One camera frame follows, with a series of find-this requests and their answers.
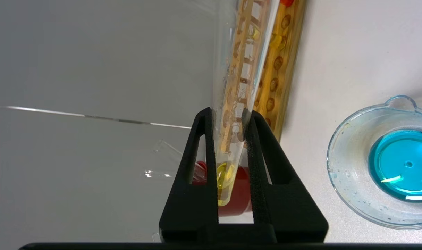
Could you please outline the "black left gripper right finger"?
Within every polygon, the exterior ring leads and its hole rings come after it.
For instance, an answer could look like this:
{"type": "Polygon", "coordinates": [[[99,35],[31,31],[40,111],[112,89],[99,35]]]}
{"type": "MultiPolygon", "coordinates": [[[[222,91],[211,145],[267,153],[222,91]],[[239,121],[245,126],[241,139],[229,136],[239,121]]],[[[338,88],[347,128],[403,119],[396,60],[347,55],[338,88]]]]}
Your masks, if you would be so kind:
{"type": "Polygon", "coordinates": [[[328,221],[258,112],[246,142],[254,223],[268,225],[279,243],[323,243],[328,221]]]}

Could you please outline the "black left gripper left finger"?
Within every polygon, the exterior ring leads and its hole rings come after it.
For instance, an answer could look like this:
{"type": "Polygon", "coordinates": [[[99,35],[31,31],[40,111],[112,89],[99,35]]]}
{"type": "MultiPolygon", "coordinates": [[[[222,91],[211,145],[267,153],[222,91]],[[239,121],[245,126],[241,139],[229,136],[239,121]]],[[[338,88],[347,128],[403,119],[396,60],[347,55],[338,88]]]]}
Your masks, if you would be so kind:
{"type": "Polygon", "coordinates": [[[216,161],[212,109],[195,116],[171,191],[159,221],[163,243],[200,242],[218,224],[216,161]],[[206,183],[192,183],[201,136],[205,136],[206,183]]]}

